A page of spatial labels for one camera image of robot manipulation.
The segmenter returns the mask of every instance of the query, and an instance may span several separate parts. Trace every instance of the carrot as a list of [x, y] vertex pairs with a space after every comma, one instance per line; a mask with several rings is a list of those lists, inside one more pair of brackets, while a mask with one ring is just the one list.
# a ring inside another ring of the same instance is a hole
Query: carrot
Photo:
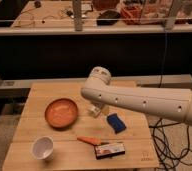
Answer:
[[101, 140], [99, 138], [94, 138], [94, 137], [77, 137], [77, 140], [86, 142], [88, 144], [92, 145], [100, 145]]

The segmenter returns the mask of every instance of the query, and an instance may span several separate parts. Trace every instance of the wood grain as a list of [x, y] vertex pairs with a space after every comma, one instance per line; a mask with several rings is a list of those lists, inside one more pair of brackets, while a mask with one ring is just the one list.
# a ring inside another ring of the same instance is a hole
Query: wood grain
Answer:
[[30, 153], [31, 143], [12, 143], [3, 170], [91, 170], [149, 168], [158, 166], [152, 142], [124, 140], [126, 153], [113, 158], [96, 160], [94, 148], [78, 141], [54, 142], [53, 160], [44, 162]]
[[[3, 170], [92, 170], [157, 167], [158, 159], [153, 147], [144, 114], [122, 108], [106, 106], [103, 114], [92, 118], [87, 113], [89, 101], [80, 94], [84, 82], [34, 83], [21, 115]], [[133, 87], [133, 81], [113, 81], [113, 85]], [[58, 98], [71, 98], [77, 103], [79, 117], [65, 129], [53, 129], [44, 118], [49, 103]], [[127, 129], [119, 134], [106, 121], [106, 115], [117, 113]], [[50, 163], [38, 161], [31, 155], [33, 141], [41, 136], [54, 140], [55, 153]], [[96, 160], [93, 146], [77, 141], [78, 136], [100, 138], [104, 142], [123, 142], [126, 154]]]

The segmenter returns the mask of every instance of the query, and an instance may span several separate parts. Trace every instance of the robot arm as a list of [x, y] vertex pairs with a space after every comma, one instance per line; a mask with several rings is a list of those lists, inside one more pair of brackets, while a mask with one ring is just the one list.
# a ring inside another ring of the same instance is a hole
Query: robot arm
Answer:
[[192, 90], [110, 86], [111, 74], [102, 67], [90, 73], [81, 94], [94, 104], [109, 104], [192, 125]]

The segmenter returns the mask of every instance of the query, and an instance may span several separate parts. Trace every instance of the blue sponge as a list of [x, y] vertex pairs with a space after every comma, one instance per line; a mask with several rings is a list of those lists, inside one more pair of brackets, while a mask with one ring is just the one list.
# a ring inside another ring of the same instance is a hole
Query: blue sponge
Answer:
[[126, 125], [119, 119], [116, 113], [107, 116], [107, 122], [114, 129], [116, 134], [126, 129]]

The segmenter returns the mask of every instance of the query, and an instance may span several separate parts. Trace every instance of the orange bowl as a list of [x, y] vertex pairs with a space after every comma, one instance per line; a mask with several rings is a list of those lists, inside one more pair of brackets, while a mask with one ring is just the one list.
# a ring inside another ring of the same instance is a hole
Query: orange bowl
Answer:
[[54, 128], [63, 128], [72, 124], [78, 117], [78, 107], [67, 98], [51, 102], [45, 110], [45, 120]]

